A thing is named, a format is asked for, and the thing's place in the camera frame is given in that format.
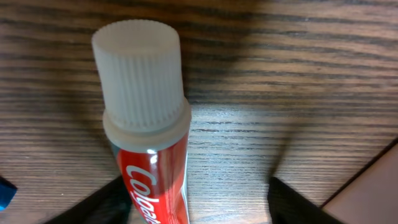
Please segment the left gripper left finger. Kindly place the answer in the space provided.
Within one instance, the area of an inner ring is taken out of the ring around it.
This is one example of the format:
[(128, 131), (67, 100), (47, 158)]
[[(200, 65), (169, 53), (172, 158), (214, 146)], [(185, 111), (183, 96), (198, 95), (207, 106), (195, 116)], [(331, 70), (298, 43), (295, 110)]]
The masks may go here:
[(127, 224), (132, 202), (118, 177), (45, 224)]

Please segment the blue toothbrush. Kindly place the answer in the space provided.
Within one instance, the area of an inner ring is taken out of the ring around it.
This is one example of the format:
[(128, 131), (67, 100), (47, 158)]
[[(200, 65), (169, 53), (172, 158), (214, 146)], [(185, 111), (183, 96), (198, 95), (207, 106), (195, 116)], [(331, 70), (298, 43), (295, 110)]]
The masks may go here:
[(5, 210), (17, 192), (17, 187), (5, 178), (0, 180), (0, 210)]

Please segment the red teal toothpaste tube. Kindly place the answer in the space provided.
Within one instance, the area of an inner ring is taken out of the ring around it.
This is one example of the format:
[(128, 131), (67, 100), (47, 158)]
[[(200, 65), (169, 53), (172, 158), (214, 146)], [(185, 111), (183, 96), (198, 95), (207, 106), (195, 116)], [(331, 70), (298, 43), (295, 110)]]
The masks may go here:
[(190, 105), (177, 31), (157, 21), (108, 24), (91, 39), (104, 98), (103, 128), (145, 223), (188, 224)]

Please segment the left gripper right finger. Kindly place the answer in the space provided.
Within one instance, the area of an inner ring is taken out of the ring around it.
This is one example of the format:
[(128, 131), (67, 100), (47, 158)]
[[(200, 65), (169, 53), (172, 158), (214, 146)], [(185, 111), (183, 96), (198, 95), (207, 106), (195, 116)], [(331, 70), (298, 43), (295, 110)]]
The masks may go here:
[(269, 178), (267, 201), (272, 224), (343, 224), (277, 177)]

